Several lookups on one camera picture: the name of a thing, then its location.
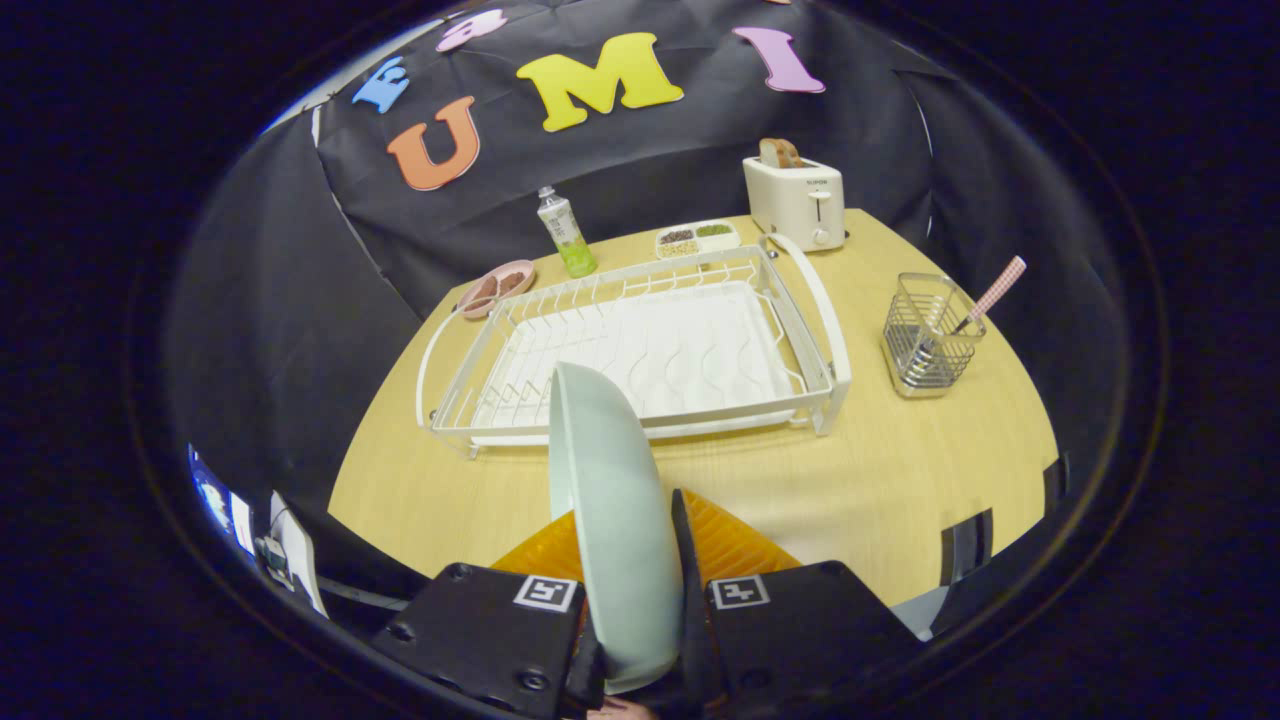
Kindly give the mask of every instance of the letter m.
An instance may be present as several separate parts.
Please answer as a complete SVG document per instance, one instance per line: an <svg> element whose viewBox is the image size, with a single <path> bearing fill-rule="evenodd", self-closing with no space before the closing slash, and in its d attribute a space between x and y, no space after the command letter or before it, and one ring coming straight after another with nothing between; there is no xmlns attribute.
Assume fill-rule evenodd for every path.
<svg viewBox="0 0 1280 720"><path fill-rule="evenodd" d="M600 47L595 67L584 65L564 55L547 55L516 70L516 77L534 82L547 106L543 129L556 132L586 120L586 110L573 105L573 95L599 113L613 111L618 82L626 92L627 108L648 108L675 102L685 91L671 85L653 54L657 36L630 32L611 37Z"/></svg>

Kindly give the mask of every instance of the orange letter u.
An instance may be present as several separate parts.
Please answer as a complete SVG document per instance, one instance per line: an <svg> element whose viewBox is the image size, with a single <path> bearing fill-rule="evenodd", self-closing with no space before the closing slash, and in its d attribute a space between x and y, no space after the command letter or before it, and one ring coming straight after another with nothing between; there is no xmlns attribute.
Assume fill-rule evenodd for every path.
<svg viewBox="0 0 1280 720"><path fill-rule="evenodd" d="M449 102L435 114L435 119L449 126L453 136L453 156L436 165L426 154L422 133L426 123L417 123L396 136L387 145L387 152L396 156L404 182L413 190L438 190L471 168L480 155L480 136L471 122L471 104L476 99L467 95Z"/></svg>

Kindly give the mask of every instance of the table surface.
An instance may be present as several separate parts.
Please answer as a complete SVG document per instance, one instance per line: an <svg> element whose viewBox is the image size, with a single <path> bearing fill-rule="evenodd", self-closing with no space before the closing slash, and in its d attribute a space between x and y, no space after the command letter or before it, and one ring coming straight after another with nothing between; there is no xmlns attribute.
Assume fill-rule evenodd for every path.
<svg viewBox="0 0 1280 720"><path fill-rule="evenodd" d="M759 237L749 217L726 220L744 242ZM846 211L845 228L842 249L809 254L852 366L832 434L774 425L657 441L653 451L668 492L700 493L801 562L841 560L896 605L938 585L943 529L991 507L998 552L1039 520L1042 473L1057 446L1030 377L991 323L946 396L893 392L878 343L897 274L941 270L861 210ZM654 260L657 229L591 243L600 270ZM558 255L534 265L532 288L568 279ZM782 254L776 266L829 357L795 263ZM340 523L433 577L449 562L490 565L552 520L545 447L486 447L468 460L415 420L422 351L466 287L444 296L387 375L329 500ZM481 325L457 318L442 333L424 383L426 407L443 396Z"/></svg>

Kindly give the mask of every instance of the toaster lever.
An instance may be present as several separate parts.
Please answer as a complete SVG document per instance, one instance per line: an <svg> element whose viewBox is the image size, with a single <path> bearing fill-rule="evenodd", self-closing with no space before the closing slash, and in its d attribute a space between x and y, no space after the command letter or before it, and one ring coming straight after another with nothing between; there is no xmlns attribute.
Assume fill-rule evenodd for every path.
<svg viewBox="0 0 1280 720"><path fill-rule="evenodd" d="M818 209L818 222L820 223L822 222L822 204L826 202L827 200L831 200L831 193L827 192L826 190L815 190L815 191L813 191L813 192L809 193L809 197L813 197L814 205Z"/></svg>

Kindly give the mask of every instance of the metal utensil holder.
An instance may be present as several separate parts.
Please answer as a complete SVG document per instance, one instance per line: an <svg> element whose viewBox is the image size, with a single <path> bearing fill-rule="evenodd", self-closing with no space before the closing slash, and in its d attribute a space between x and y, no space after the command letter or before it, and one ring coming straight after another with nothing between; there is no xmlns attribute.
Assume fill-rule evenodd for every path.
<svg viewBox="0 0 1280 720"><path fill-rule="evenodd" d="M970 310L973 300L946 275L897 277L881 351L899 395L937 397L955 384L987 334L982 318L955 332Z"/></svg>

